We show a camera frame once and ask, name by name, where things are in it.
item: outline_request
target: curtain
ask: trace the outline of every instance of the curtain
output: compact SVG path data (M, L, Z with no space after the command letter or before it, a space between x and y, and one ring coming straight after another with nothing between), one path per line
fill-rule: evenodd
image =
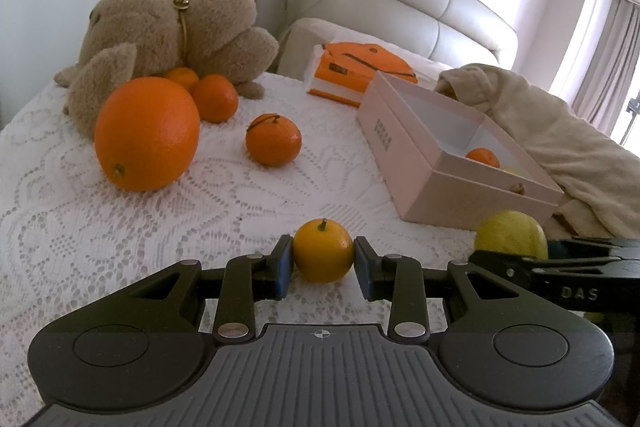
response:
M600 41L572 105L580 118L609 136L627 102L640 55L640 6L613 0Z

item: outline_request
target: plush toy leg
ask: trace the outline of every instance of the plush toy leg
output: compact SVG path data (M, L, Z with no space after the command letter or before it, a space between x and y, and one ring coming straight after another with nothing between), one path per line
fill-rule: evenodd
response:
M59 71L53 76L53 80L56 84L62 87L69 87L73 82L74 78L78 75L80 71L80 66L74 64L73 66L69 66L68 68Z
M135 44L119 44L96 54L73 79L66 105L82 135L94 139L102 105L118 86L131 80L135 62Z
M209 73L226 76L238 94L262 98L264 89L252 83L264 73L278 54L278 41L262 28L249 28L220 48L209 61Z

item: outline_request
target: orange box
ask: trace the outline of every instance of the orange box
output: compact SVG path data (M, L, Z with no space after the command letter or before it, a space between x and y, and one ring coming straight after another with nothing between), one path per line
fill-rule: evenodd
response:
M358 107L377 71L418 83L414 70L402 58L378 44L331 42L314 47L305 71L305 90Z
M562 190L486 115L439 93L377 73L357 118L405 221L475 230L502 210L544 224ZM501 169L465 158L492 150ZM514 169L522 175L506 172Z

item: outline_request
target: citrus fruit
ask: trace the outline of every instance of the citrus fruit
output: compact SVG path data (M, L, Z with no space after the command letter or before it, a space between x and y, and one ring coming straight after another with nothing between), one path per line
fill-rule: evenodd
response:
M548 259L545 232L527 214L505 210L483 221L476 231L475 250Z
M507 169L502 169L502 170L505 171L505 172L508 172L509 174L515 174L516 176L520 176L521 178L526 178L525 173L520 171L520 170L518 170L518 169L507 168Z
M483 147L470 150L466 153L466 158L476 162L486 163L487 165L491 165L497 169L500 168L500 162L498 161L497 156L489 149L485 149Z
M200 117L209 123L223 123L238 110L238 92L221 74L208 74L193 86L191 96Z
M184 66L167 71L164 74L164 77L180 84L189 92L193 90L193 86L195 86L196 82L199 81L198 74Z
M309 282L335 282L351 269L353 242L335 221L314 219L293 237L293 260Z
M256 118L244 139L251 158L267 167L282 167L296 159L302 148L302 135L296 124L279 114Z
M135 78L102 106L95 124L95 154L118 187L156 190L188 169L199 133L198 109L185 89L156 76Z

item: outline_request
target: lemon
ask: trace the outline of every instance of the lemon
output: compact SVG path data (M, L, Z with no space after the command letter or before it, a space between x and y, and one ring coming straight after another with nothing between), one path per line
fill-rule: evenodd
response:
M309 282L342 279L351 269L353 257L349 233L331 219L309 221L293 237L293 260Z
M474 248L548 259L542 227L533 217L515 210L505 210L482 222Z
M521 178L526 178L526 175L524 174L524 172L519 171L518 169L502 169L505 172L508 172L509 174L515 174L516 176L520 176Z

